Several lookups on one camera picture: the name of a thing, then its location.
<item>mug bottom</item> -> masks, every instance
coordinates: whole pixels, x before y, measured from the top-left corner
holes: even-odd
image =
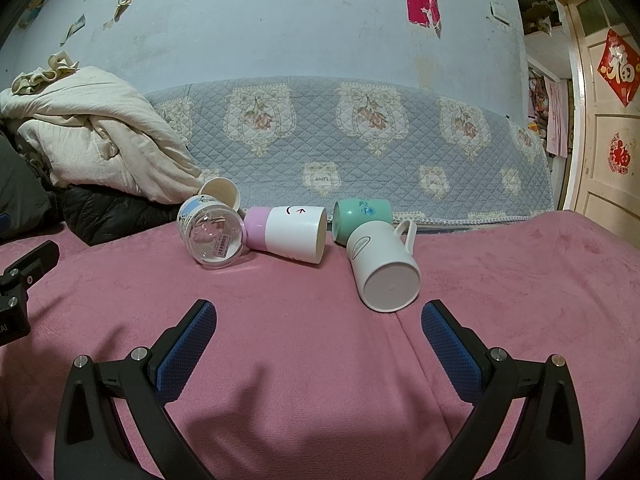
[[[371,273],[360,297],[376,312],[396,312],[408,306],[420,292],[420,274],[406,263],[391,262]]]

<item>floral pattern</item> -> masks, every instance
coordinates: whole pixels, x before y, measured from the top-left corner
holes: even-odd
[[[186,146],[193,135],[192,105],[189,97],[165,101],[155,105],[154,109],[176,131]]]
[[[456,144],[473,162],[483,148],[491,144],[491,132],[484,113],[456,99],[439,97],[440,132],[449,144]]]
[[[502,177],[504,189],[513,196],[518,196],[522,189],[522,181],[520,180],[518,170],[502,168],[500,170],[500,176]]]
[[[258,158],[296,128],[296,111],[286,84],[235,88],[225,115],[225,135],[242,142]]]
[[[363,140],[374,156],[382,157],[391,142],[406,137],[409,121],[395,87],[340,83],[336,93],[338,128]]]
[[[420,166],[418,181],[425,193],[433,196],[436,200],[442,200],[449,193],[449,181],[440,166]]]
[[[302,185],[327,197],[342,186],[338,167],[333,162],[308,162],[302,170]]]
[[[511,140],[515,147],[524,155],[529,164],[533,165],[536,161],[536,157],[540,153],[544,155],[544,151],[540,145],[540,138],[535,134],[535,132],[528,128],[525,129],[519,124],[512,123],[511,121],[509,122],[509,128],[511,131]]]

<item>wooden door frame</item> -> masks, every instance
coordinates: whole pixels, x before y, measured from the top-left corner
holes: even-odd
[[[573,5],[579,5],[586,0],[570,0]],[[569,182],[567,183],[566,195],[562,209],[575,210],[580,181],[582,179],[582,167],[584,162],[585,138],[587,133],[587,103],[586,103],[586,83],[584,74],[584,64],[582,53],[578,44],[577,27],[584,36],[584,29],[580,20],[574,20],[569,7],[563,6],[557,0],[558,8],[562,7],[564,19],[569,36],[571,38],[569,57],[572,62],[572,78],[574,83],[574,145],[571,158],[571,168],[569,170]]]

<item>green cup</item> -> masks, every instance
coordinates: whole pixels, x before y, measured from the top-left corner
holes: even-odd
[[[393,224],[394,214],[389,200],[381,198],[345,198],[334,206],[331,231],[334,242],[346,245],[349,236],[357,227],[372,220],[382,220]]]

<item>screw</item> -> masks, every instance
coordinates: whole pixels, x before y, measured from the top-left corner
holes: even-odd
[[[564,360],[564,357],[562,357],[559,354],[553,354],[551,356],[551,362],[553,364],[555,364],[556,366],[558,366],[558,367],[564,366],[566,364],[566,361]]]
[[[131,352],[131,358],[134,361],[142,361],[146,357],[146,348],[139,346]]]
[[[504,361],[507,358],[507,352],[502,348],[491,348],[490,355],[496,361]]]
[[[86,355],[79,355],[74,359],[74,366],[76,368],[82,368],[88,362],[89,362],[89,358]]]

